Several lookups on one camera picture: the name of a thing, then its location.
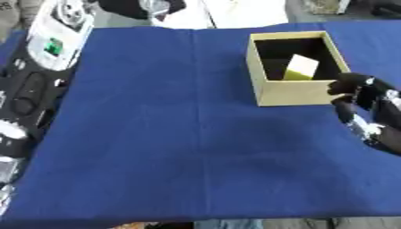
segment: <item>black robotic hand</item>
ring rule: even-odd
[[[117,13],[125,17],[134,19],[146,20],[149,18],[148,9],[143,8],[142,0],[92,0],[92,2],[98,1],[100,7],[111,13]],[[178,12],[185,8],[185,2],[183,0],[164,0],[170,4],[168,14]]]
[[[338,118],[368,146],[401,156],[401,97],[398,90],[372,76],[342,73],[328,85]],[[356,113],[354,105],[371,112],[372,123]]]

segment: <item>open box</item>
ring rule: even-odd
[[[312,81],[282,81],[294,54],[319,61]],[[328,84],[350,72],[326,31],[251,34],[246,59],[259,106],[329,104]]]

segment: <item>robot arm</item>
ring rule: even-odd
[[[401,156],[401,97],[386,82],[367,75],[343,73],[331,83],[330,95],[339,120],[366,145]],[[371,123],[356,113],[359,106],[371,113]]]
[[[0,216],[68,90],[94,17],[85,1],[46,0],[0,71]]]

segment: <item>white robot part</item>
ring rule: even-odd
[[[95,10],[83,0],[46,0],[30,27],[27,48],[40,66],[72,67],[93,29]]]
[[[6,120],[0,120],[0,135],[1,134],[14,140],[28,138],[28,134],[22,126],[18,123],[10,123]]]

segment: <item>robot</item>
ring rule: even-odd
[[[88,2],[45,1],[0,72],[0,215],[68,90],[94,19]]]

